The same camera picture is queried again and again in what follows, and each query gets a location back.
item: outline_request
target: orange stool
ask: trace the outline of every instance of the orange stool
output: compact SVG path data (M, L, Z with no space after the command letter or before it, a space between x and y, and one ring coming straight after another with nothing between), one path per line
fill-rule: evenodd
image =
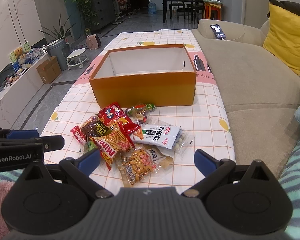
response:
M213 4L213 3L205 3L204 6L204 18L210 19L211 18L211 10L217 11L217 19L221 21L221 5L219 4Z

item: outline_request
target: dark cabinet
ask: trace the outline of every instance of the dark cabinet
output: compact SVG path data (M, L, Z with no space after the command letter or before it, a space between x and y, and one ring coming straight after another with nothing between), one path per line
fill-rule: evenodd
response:
M92 31L99 30L102 27L116 21L112 0L92 0L92 8L97 13L94 20L99 23L98 25L90 27Z

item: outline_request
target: wheeled stool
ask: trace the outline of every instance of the wheeled stool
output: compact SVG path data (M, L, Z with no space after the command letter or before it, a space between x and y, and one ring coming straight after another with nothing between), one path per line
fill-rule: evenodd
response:
M86 61L89 61L89 58L86 54L86 50L87 49L76 49L75 51L69 54L69 56L67 57L68 70L70 70L70 68L74 66L79 66L79 68L83 68L82 64Z

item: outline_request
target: tablecloth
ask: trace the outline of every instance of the tablecloth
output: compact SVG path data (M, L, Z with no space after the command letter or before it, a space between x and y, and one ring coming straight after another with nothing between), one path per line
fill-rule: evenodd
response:
M105 53L110 49L144 46L151 44L184 44L192 60L195 55L204 64L205 71L197 71L196 92L192 106L158 107L151 115L161 121L181 126L194 137L192 147L187 147L182 157L174 154L174 162L166 170L145 177L135 187L167 187L175 186L179 193L185 191L204 178L194 166L194 152L202 149L216 159L228 158L235 161L234 147L226 111L215 82L208 71L207 60L195 37L188 29L159 30L146 33L120 33L91 62L87 71L70 88L50 120L41 136L62 135L65 146L62 150L44 154L45 163L58 163L65 157L78 158L80 144L70 130L100 110L89 83L89 77L97 67ZM108 171L105 163L101 163L90 175L94 181L114 194L123 186L121 174L114 165Z

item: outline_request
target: potted plant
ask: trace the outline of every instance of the potted plant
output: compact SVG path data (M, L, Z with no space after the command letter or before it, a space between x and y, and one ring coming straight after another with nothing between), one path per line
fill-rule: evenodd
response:
M70 18L70 16L65 21L65 23L63 25L61 25L61 14L60 14L60 16L59 16L59 30L57 30L55 27L53 27L53 30L49 30L48 28L42 26L43 29L45 29L45 30L47 30L51 33L47 33L45 31L40 31L40 30L39 30L39 32L47 34L47 35L51 36L52 38L54 38L55 40L59 40L61 38L66 39L66 33L69 30L71 30L71 28L75 25L75 23L74 23L67 30L65 30L65 25L66 25L67 21L69 20L69 18Z
M92 27L98 24L94 19L97 13L92 9L91 0L72 0L72 2L77 3L77 6L83 14L83 19L86 25L88 25L86 27Z

